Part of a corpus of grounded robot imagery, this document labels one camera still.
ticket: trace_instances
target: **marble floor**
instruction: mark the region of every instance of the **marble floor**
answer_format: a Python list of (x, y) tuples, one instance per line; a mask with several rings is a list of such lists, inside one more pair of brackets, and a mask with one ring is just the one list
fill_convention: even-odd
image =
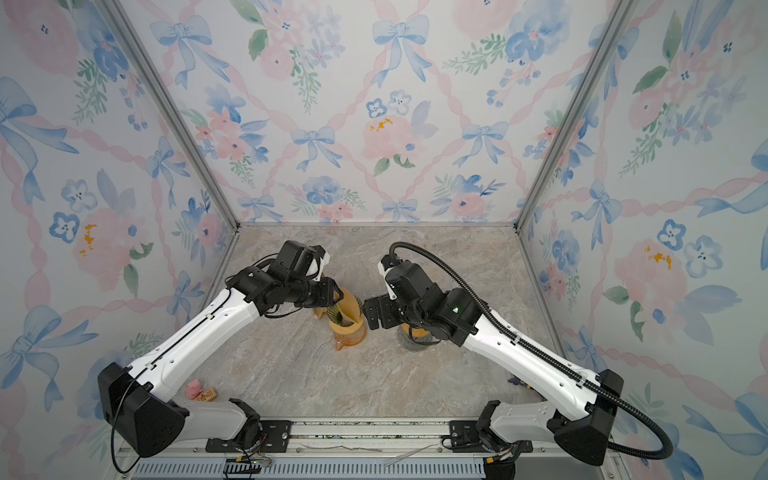
[[(424, 247), (503, 318), (554, 349), (510, 227), (244, 227), (225, 276), (277, 252), (285, 240), (322, 245), (331, 253), (326, 275), (361, 300), (385, 292), (376, 264), (392, 242)], [(455, 286), (417, 254), (398, 255), (419, 262), (443, 290)], [(477, 416), (489, 400), (541, 401), (486, 358), (448, 342), (413, 348), (400, 328), (368, 331), (360, 344), (336, 351), (327, 318), (317, 320), (311, 310), (246, 326), (190, 380), (196, 378), (262, 416)]]

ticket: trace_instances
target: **pink toy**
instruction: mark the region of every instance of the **pink toy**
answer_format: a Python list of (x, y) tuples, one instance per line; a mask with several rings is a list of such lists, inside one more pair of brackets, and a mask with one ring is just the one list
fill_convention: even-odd
[(202, 391), (203, 386), (200, 384), (200, 380), (195, 379), (187, 384), (187, 398), (189, 400), (194, 400), (194, 398), (200, 395), (200, 392)]

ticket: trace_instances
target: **floral wallpaper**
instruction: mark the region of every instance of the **floral wallpaper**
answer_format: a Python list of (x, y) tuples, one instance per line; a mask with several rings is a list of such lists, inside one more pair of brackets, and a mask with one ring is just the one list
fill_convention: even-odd
[(0, 25), (0, 477), (101, 478), (97, 374), (197, 312), (232, 232), (90, 2)]
[(570, 358), (622, 375), (674, 443), (625, 458), (633, 478), (768, 478), (768, 4), (633, 15), (525, 239)]
[(267, 223), (515, 220), (613, 4), (122, 2), (233, 211)]

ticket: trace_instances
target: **robotic arm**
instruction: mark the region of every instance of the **robotic arm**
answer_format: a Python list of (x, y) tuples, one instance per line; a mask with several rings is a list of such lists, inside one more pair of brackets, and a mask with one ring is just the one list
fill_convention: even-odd
[[(413, 250), (440, 266), (461, 287), (443, 292), (422, 268), (400, 260), (396, 248)], [(513, 372), (548, 400), (529, 405), (489, 402), (477, 423), (480, 442), (501, 452), (522, 440), (556, 442), (590, 465), (602, 465), (605, 450), (663, 459), (672, 455), (664, 430), (620, 398), (624, 380), (610, 370), (599, 374), (571, 364), (502, 319), (445, 262), (427, 250), (395, 242), (379, 263), (387, 294), (365, 301), (371, 330), (406, 323), (435, 338), (450, 340)], [(641, 451), (608, 441), (618, 408), (640, 420), (662, 448)]]
[(117, 430), (140, 457), (191, 439), (218, 438), (251, 449), (264, 434), (260, 417), (242, 400), (175, 403), (172, 397), (211, 353), (255, 319), (270, 318), (272, 308), (285, 302), (316, 308), (340, 301), (343, 293), (336, 282), (322, 275), (329, 260), (320, 246), (287, 241), (276, 258), (228, 279), (210, 305), (156, 349), (125, 368), (112, 363), (102, 370), (101, 404), (113, 435)]

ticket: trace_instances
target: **black mounting plate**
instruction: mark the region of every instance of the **black mounting plate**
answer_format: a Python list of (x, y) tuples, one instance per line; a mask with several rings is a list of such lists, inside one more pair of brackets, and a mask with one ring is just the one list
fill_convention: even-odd
[[(266, 438), (260, 451), (262, 453), (287, 452), (292, 424), (293, 422), (290, 420), (262, 420), (261, 426), (266, 433)], [(234, 445), (222, 439), (208, 439), (205, 451), (208, 453), (240, 453), (240, 450), (236, 449)]]
[[(488, 453), (480, 443), (480, 434), (478, 433), (477, 420), (452, 420), (448, 422), (451, 432), (451, 449), (455, 453)], [(474, 445), (472, 447), (462, 447), (462, 445)], [(533, 444), (530, 440), (521, 440), (521, 453), (533, 452)]]

